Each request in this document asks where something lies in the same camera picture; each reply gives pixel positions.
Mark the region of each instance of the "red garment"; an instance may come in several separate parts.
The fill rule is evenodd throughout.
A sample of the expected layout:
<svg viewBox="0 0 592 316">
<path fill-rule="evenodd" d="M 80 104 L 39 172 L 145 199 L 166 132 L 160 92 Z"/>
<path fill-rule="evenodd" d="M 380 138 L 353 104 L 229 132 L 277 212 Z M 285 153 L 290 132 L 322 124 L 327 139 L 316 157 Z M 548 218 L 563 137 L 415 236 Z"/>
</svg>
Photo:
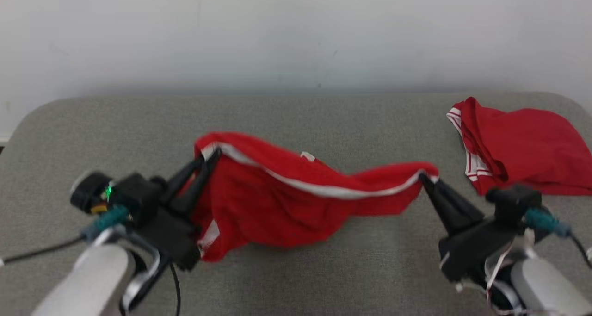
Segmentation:
<svg viewBox="0 0 592 316">
<path fill-rule="evenodd" d="M 193 215 L 203 227 L 203 260 L 218 261 L 257 242 L 293 247 L 325 240 L 351 215 L 397 215 L 421 190 L 418 176 L 438 179 L 428 162 L 340 174 L 312 155 L 298 156 L 240 133 L 210 133 L 195 143 L 220 158 Z"/>
<path fill-rule="evenodd" d="M 562 116 L 538 109 L 505 113 L 473 97 L 446 116 L 461 133 L 465 174 L 480 195 L 515 183 L 545 194 L 592 194 L 592 155 Z"/>
</svg>

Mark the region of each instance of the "robotic arm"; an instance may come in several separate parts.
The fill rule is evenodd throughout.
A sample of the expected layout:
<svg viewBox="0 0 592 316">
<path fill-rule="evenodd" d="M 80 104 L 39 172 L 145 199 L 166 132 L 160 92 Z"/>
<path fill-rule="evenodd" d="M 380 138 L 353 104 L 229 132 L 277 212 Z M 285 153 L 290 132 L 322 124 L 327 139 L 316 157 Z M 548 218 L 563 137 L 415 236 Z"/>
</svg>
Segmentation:
<svg viewBox="0 0 592 316">
<path fill-rule="evenodd" d="M 70 202 L 102 215 L 82 231 L 91 246 L 34 315 L 79 315 L 81 310 L 93 316 L 126 315 L 168 267 L 174 278 L 173 265 L 191 271 L 200 253 L 194 242 L 199 228 L 190 215 L 219 157 L 217 151 L 207 161 L 190 162 L 169 181 L 132 174 L 115 183 L 93 173 L 75 185 Z M 487 200 L 495 204 L 495 215 L 484 217 L 443 181 L 434 183 L 423 175 L 421 182 L 448 232 L 438 243 L 440 269 L 457 290 L 482 291 L 499 315 L 592 314 L 592 304 L 533 250 L 550 233 L 577 240 L 568 225 L 542 206 L 540 193 L 522 186 L 492 190 Z M 135 251 L 118 245 L 119 240 L 148 253 L 150 266 Z M 179 314 L 178 282 L 176 288 Z"/>
</svg>

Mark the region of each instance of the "white baseboard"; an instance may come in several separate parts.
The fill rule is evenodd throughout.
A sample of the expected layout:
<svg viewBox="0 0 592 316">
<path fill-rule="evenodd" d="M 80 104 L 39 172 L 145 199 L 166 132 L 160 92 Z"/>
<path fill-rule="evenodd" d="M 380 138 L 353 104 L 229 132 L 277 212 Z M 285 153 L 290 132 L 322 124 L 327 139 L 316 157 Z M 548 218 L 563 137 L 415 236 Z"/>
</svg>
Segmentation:
<svg viewBox="0 0 592 316">
<path fill-rule="evenodd" d="M 7 137 L 0 136 L 0 147 L 6 146 L 8 144 L 9 140 L 10 140 L 9 136 L 7 136 Z"/>
</svg>

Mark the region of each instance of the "black cable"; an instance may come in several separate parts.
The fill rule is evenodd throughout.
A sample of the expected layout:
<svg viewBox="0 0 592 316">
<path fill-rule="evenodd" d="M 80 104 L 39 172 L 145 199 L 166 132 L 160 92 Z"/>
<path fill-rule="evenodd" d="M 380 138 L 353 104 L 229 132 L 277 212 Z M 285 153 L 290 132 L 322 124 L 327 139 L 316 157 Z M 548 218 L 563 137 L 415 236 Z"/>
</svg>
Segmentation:
<svg viewBox="0 0 592 316">
<path fill-rule="evenodd" d="M 177 278 L 177 272 L 175 271 L 175 266 L 171 263 L 171 273 L 173 274 L 173 280 L 175 280 L 175 290 L 177 291 L 177 312 L 175 313 L 176 316 L 179 316 L 181 313 L 181 287 L 179 285 L 179 278 Z"/>
<path fill-rule="evenodd" d="M 32 257 L 36 257 L 38 255 L 43 255 L 46 253 L 52 253 L 53 251 L 59 251 L 61 249 L 65 249 L 71 246 L 74 246 L 75 244 L 78 244 L 80 242 L 84 241 L 84 236 L 78 236 L 72 240 L 68 240 L 66 242 L 62 242 L 60 244 L 56 244 L 54 246 L 51 247 L 47 247 L 47 248 L 43 248 L 40 250 L 36 250 L 36 251 L 31 251 L 29 253 L 25 253 L 25 254 L 21 254 L 21 255 L 15 255 L 15 256 L 11 256 L 11 257 L 6 257 L 4 259 L 1 259 L 1 261 L 4 263 L 4 265 L 9 264 L 9 263 L 14 263 L 16 261 L 21 261 L 21 260 L 26 260 Z"/>
<path fill-rule="evenodd" d="M 588 267 L 590 269 L 592 269 L 592 262 L 590 262 L 590 259 L 588 259 L 588 255 L 586 254 L 586 249 L 582 245 L 582 242 L 580 242 L 578 240 L 578 238 L 575 237 L 575 235 L 572 232 L 569 233 L 569 237 L 575 243 L 575 246 L 578 247 L 578 250 L 580 251 L 580 253 L 582 253 L 582 256 L 584 257 L 584 260 L 586 261 L 586 265 L 588 265 Z"/>
</svg>

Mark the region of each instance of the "teal connector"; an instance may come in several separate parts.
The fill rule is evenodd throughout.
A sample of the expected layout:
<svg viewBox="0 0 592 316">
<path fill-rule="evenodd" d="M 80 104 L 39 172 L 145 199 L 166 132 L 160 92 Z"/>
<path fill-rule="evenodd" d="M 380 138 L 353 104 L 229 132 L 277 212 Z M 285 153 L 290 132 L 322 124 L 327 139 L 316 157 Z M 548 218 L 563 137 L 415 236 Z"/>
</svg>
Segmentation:
<svg viewBox="0 0 592 316">
<path fill-rule="evenodd" d="M 116 205 L 108 212 L 101 215 L 101 217 L 95 220 L 94 223 L 84 228 L 81 233 L 84 235 L 87 242 L 91 242 L 105 229 L 113 227 L 118 223 L 124 223 L 127 220 L 128 214 L 129 211 L 127 211 L 127 208 Z"/>
<path fill-rule="evenodd" d="M 552 232 L 559 237 L 569 237 L 571 226 L 559 221 L 553 215 L 537 209 L 529 209 L 524 215 L 524 223 L 531 228 L 543 229 Z"/>
</svg>

